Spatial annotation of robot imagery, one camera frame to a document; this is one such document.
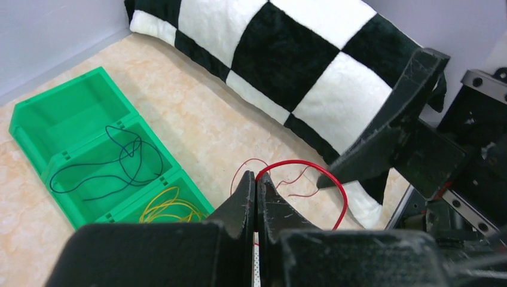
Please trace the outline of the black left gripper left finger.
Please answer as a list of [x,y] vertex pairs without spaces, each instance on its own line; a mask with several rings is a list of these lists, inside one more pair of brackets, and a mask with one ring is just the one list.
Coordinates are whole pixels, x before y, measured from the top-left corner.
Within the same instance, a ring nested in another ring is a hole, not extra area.
[[202,222],[89,224],[67,241],[47,286],[252,286],[255,175]]

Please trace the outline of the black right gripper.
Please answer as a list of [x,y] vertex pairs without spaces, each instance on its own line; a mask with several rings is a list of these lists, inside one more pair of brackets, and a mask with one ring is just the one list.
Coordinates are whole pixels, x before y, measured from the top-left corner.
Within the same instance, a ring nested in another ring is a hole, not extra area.
[[434,129],[419,115],[449,59],[417,49],[378,113],[328,171],[345,184],[396,169],[412,187],[387,227],[427,232],[457,263],[506,254],[506,68],[466,71]]

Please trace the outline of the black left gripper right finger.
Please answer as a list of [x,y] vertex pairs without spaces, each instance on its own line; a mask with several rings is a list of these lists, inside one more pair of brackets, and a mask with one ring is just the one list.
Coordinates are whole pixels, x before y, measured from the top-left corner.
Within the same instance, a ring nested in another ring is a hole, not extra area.
[[262,286],[451,286],[434,239],[414,230],[321,230],[263,175],[256,183]]

